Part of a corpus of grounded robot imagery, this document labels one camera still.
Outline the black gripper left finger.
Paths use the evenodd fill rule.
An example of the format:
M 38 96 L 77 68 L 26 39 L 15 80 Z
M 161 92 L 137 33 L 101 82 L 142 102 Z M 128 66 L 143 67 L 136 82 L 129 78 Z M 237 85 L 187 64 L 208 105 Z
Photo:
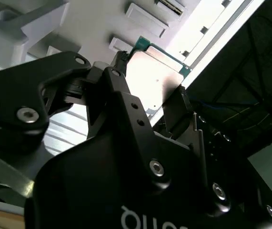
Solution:
M 50 118 L 72 102 L 89 111 L 89 139 L 112 133 L 143 161 L 156 150 L 155 133 L 124 74 L 112 66 L 95 70 L 79 54 L 62 52 L 0 71 L 1 183 L 34 190 L 38 173 L 55 157 L 43 144 Z

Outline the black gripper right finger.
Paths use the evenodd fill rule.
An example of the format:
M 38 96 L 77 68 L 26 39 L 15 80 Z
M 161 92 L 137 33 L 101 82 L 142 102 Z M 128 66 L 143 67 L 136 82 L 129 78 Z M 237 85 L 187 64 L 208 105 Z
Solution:
M 185 88 L 179 86 L 163 103 L 166 129 L 171 138 L 187 146 L 196 157 L 193 174 L 199 181 L 201 197 L 207 206 L 207 215 L 222 216 L 232 208 L 232 198 L 225 184 L 224 170 L 212 162 L 205 148 L 203 130 L 198 128 L 194 111 Z

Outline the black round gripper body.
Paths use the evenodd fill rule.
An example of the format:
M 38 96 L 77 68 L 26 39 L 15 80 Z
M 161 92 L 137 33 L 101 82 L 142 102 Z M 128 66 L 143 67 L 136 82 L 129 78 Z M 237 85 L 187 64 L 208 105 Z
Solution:
M 28 229 L 262 229 L 272 227 L 272 192 L 252 170 L 208 162 L 159 134 L 140 159 L 112 133 L 51 159 L 25 207 Z

